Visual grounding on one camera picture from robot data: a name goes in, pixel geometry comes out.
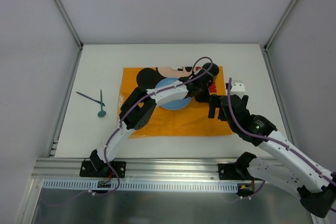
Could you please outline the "orange cartoon cloth placemat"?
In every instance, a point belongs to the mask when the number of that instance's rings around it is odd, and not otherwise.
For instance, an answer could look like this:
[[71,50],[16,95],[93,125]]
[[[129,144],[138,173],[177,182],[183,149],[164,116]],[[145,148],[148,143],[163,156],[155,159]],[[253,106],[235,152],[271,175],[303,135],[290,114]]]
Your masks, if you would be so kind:
[[[120,108],[136,87],[154,89],[166,78],[189,76],[200,67],[145,67],[124,68],[119,91]],[[154,110],[149,123],[135,131],[131,138],[159,136],[227,136],[232,135],[229,125],[217,118],[209,119],[208,103],[198,103],[194,98],[185,99],[188,104],[179,110],[158,107]]]

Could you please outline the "dark green mug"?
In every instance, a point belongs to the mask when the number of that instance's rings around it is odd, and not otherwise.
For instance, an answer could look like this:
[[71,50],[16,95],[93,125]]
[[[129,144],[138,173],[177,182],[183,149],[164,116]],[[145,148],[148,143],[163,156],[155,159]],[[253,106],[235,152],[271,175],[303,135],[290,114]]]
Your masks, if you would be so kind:
[[219,66],[208,62],[202,66],[202,69],[206,72],[204,76],[211,82],[215,82],[217,75],[219,74]]

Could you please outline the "light blue plate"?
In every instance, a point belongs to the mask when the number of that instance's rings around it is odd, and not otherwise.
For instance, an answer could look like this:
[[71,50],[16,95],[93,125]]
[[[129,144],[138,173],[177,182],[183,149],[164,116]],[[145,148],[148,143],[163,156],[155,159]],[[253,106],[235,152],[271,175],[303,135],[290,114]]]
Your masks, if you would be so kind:
[[[178,78],[175,77],[170,77],[170,78],[165,78],[161,81],[158,82],[158,84],[155,86],[156,89],[158,88],[162,88],[164,86],[167,86],[168,84],[172,84],[173,82],[177,81]],[[171,110],[171,111],[175,111],[175,110],[180,110],[185,108],[190,101],[192,100],[192,98],[184,98],[181,100],[174,100],[168,103],[165,103],[163,105],[161,105],[162,108],[167,109],[167,110]]]

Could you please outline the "teal plastic spoon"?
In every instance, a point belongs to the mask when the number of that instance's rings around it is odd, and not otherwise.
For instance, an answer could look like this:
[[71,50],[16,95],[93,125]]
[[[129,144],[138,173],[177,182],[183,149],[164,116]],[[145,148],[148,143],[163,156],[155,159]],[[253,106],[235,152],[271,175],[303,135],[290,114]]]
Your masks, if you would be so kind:
[[102,90],[100,90],[100,111],[98,112],[98,117],[99,118],[103,118],[106,115],[106,111],[104,110],[104,105],[103,105],[103,94],[102,94]]

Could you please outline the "gold fork green handle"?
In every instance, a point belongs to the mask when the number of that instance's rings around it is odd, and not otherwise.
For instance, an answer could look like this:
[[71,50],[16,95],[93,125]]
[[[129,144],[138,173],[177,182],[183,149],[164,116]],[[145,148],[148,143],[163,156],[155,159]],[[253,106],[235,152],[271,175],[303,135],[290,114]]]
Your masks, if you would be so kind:
[[102,102],[102,101],[100,101],[100,100],[93,99],[93,98],[91,98],[91,97],[89,97],[89,96],[87,96],[87,95],[85,95],[85,94],[83,94],[83,93],[80,93],[80,92],[78,92],[78,91],[76,91],[76,93],[79,94],[80,96],[82,96],[82,97],[84,97],[84,98],[87,98],[87,99],[89,99],[89,100],[91,100],[91,101],[94,101],[94,102],[96,102],[96,103],[98,103],[98,104],[100,104],[100,105],[102,105],[102,106],[106,106],[106,105],[104,104],[104,102]]

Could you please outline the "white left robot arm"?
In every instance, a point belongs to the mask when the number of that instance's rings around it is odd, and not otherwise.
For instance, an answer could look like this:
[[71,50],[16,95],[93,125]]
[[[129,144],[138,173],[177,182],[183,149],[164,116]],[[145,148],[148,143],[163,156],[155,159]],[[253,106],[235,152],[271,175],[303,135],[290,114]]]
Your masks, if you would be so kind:
[[91,170],[99,177],[108,174],[110,162],[116,157],[121,143],[135,131],[145,127],[154,110],[166,103],[204,95],[219,73],[217,65],[203,65],[188,77],[181,77],[158,89],[136,87],[121,106],[119,119],[105,145],[89,156]]

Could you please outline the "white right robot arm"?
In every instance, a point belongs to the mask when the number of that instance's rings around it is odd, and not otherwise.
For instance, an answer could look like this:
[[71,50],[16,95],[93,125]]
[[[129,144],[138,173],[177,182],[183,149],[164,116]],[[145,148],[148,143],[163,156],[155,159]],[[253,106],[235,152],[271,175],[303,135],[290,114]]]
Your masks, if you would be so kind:
[[227,122],[241,139],[270,154],[284,168],[244,152],[235,163],[218,165],[220,179],[264,180],[298,198],[311,214],[325,218],[335,203],[335,173],[291,144],[267,118],[251,114],[247,102],[247,95],[212,95],[208,118],[214,118],[219,109],[219,120]]

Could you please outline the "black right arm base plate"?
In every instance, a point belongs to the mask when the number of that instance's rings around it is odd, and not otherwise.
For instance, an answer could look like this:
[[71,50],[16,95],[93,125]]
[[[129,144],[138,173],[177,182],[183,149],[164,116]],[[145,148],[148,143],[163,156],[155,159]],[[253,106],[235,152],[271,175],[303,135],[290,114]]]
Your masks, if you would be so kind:
[[253,180],[261,181],[258,177],[253,177],[247,170],[250,165],[238,165],[234,163],[217,164],[218,176],[220,180]]

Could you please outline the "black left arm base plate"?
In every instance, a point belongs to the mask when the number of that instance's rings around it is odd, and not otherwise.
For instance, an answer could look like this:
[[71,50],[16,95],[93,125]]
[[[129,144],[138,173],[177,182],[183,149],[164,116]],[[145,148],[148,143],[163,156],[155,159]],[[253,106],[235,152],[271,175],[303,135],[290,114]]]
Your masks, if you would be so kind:
[[[110,162],[110,165],[117,172],[120,178],[125,178],[125,172],[127,166],[126,162],[113,161]],[[104,163],[100,169],[95,169],[91,161],[88,159],[85,159],[81,163],[81,168],[79,172],[80,177],[107,178],[110,175],[112,175],[112,178],[116,178],[116,175],[112,172],[111,168],[106,163]]]

